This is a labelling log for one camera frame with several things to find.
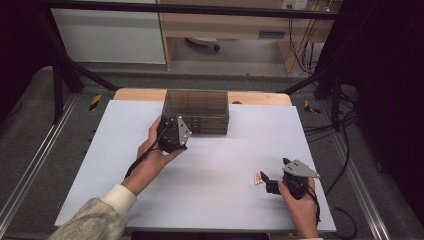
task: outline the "small orange object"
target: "small orange object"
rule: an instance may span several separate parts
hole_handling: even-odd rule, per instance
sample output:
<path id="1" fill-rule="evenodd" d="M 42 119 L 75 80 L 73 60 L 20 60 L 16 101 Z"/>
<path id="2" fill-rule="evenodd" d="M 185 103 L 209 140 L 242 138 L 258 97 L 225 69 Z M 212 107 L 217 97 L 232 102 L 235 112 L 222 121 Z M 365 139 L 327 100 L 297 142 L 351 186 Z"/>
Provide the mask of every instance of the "small orange object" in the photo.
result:
<path id="1" fill-rule="evenodd" d="M 262 178 L 261 178 L 261 174 L 259 174 L 259 173 L 255 173 L 255 176 L 253 177 L 253 183 L 255 184 L 255 185 L 259 185 L 259 184 L 261 184 L 263 181 L 262 181 Z"/>

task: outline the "white cabinet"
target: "white cabinet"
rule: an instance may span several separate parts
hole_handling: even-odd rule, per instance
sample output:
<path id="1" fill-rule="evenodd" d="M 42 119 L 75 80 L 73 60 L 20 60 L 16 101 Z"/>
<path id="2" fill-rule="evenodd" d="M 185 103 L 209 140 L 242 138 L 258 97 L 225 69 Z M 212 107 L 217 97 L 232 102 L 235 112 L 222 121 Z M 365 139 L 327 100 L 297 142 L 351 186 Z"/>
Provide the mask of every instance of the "white cabinet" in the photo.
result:
<path id="1" fill-rule="evenodd" d="M 66 50 L 75 61 L 165 64 L 157 13 L 68 9 L 52 12 Z"/>

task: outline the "white table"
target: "white table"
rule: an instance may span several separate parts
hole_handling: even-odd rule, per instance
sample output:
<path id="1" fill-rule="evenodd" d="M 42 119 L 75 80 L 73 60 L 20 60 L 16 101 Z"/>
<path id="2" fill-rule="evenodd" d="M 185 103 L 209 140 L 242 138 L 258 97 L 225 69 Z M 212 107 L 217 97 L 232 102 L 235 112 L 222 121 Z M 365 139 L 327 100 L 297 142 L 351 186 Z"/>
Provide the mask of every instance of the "white table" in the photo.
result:
<path id="1" fill-rule="evenodd" d="M 113 100 L 55 225 L 61 226 L 90 198 L 120 183 L 136 149 L 161 114 L 163 102 Z M 154 231 L 279 232 L 294 226 L 284 200 L 254 185 L 260 170 L 271 179 L 283 157 L 315 169 L 295 107 L 231 104 L 226 136 L 191 137 L 188 150 L 171 162 L 138 197 L 128 228 Z M 319 180 L 321 232 L 335 231 Z"/>

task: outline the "sleeve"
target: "sleeve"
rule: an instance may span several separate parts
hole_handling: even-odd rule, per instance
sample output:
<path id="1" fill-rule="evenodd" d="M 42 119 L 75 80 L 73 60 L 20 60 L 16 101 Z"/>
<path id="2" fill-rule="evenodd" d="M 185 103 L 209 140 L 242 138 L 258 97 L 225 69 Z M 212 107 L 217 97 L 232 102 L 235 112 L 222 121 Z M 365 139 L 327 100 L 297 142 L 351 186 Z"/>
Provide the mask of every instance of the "sleeve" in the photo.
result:
<path id="1" fill-rule="evenodd" d="M 135 195 L 115 185 L 102 198 L 90 199 L 49 239 L 120 239 Z"/>

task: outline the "human hand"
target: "human hand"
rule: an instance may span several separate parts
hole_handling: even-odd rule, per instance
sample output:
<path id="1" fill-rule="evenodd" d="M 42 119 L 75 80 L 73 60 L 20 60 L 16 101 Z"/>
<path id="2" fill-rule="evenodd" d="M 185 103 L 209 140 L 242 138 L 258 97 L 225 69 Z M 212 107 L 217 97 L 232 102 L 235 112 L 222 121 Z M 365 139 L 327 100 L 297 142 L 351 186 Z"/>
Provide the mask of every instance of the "human hand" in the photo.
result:
<path id="1" fill-rule="evenodd" d="M 315 181 L 313 178 L 308 179 L 308 184 L 315 191 Z M 296 200 L 283 182 L 278 182 L 278 189 L 289 207 L 291 219 L 299 237 L 319 237 L 316 220 L 316 203 L 312 197 L 306 194 L 302 199 Z"/>
<path id="2" fill-rule="evenodd" d="M 137 152 L 137 159 L 143 155 L 150 146 L 156 141 L 157 138 L 157 128 L 160 124 L 160 116 L 149 128 L 149 135 L 146 141 L 144 141 Z M 152 151 L 147 154 L 146 159 L 141 161 L 141 163 L 133 170 L 132 174 L 125 178 L 121 183 L 122 186 L 126 187 L 135 195 L 138 195 L 142 192 L 152 181 L 156 178 L 157 175 L 162 171 L 162 169 L 173 159 L 175 159 L 183 150 L 177 150 L 170 154 L 163 154 L 159 150 L 159 145 L 156 143 L 152 148 Z"/>

